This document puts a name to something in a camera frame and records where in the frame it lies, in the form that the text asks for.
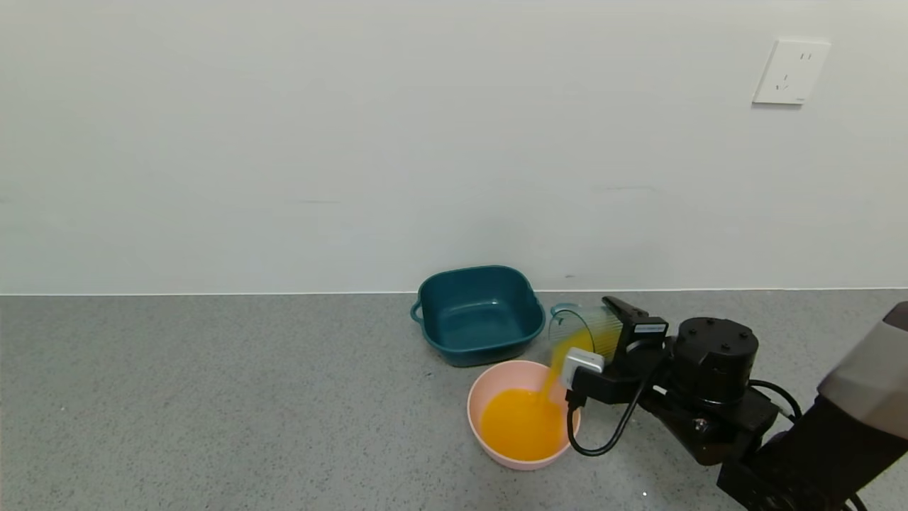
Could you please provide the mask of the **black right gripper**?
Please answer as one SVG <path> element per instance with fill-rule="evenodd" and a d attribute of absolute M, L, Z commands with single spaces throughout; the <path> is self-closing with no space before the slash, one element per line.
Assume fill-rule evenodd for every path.
<path fill-rule="evenodd" d="M 601 301 L 622 321 L 613 365 L 622 370 L 656 368 L 664 358 L 669 331 L 667 321 L 662 317 L 650 317 L 647 311 L 613 295 L 605 295 Z"/>

